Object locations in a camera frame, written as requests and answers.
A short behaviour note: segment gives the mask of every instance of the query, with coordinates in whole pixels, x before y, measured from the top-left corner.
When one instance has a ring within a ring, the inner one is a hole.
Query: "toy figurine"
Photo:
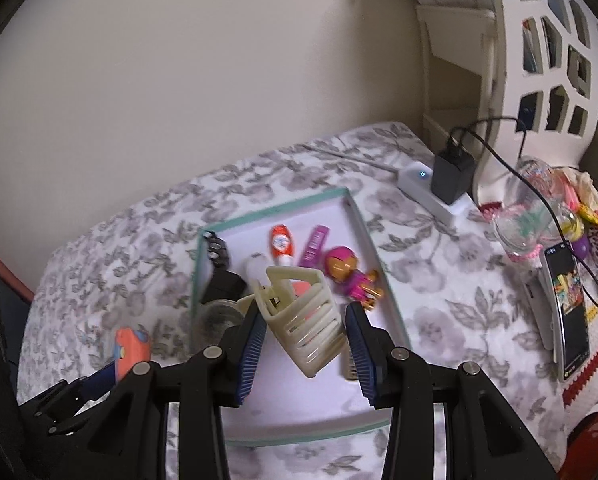
[[[372,310],[377,300],[383,297],[383,290],[375,287],[379,274],[376,270],[364,274],[357,269],[358,263],[359,259],[351,249],[339,246],[326,253],[324,271],[341,285],[345,296],[359,301],[366,310]]]

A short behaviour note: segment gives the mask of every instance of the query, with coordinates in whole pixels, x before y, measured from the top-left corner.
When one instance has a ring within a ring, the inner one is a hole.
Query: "metal screw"
[[[468,375],[476,375],[481,371],[481,367],[474,361],[468,361],[467,363],[463,363],[463,371]]]
[[[390,352],[390,355],[393,356],[397,361],[405,361],[408,357],[410,357],[410,352],[408,352],[405,348],[397,346],[393,348],[393,351]]]
[[[221,357],[221,354],[223,354],[223,350],[219,346],[209,346],[204,350],[204,357],[208,359],[217,359]]]
[[[145,375],[150,371],[150,363],[148,361],[141,361],[133,366],[133,373],[135,375]]]

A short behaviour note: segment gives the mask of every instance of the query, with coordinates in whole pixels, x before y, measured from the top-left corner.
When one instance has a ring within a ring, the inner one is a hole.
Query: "wall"
[[[421,122],[414,0],[27,0],[0,38],[0,257],[236,159]]]

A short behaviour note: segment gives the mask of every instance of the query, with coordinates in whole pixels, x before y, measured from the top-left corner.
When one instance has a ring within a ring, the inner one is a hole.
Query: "black power adapter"
[[[477,164],[474,157],[452,140],[435,156],[430,190],[447,205],[453,204],[472,183]]]

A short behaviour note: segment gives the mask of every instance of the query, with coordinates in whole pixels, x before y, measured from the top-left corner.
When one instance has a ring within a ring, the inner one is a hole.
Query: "floral tablecloth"
[[[406,155],[432,163],[400,123],[313,143],[396,168]],[[186,360],[190,277],[203,227],[345,186],[378,248],[413,349],[449,367],[479,363],[558,467],[566,453],[561,388],[488,223],[474,208],[449,229],[394,184],[388,171],[292,146],[183,182],[96,225],[55,251],[44,272],[23,339],[19,402],[103,367],[120,326],[147,330],[160,364]],[[170,410],[169,478],[177,477],[177,408]],[[436,475],[445,478],[441,420]],[[229,447],[228,458],[233,479],[371,480],[381,476],[386,445],[383,428],[289,446]]]

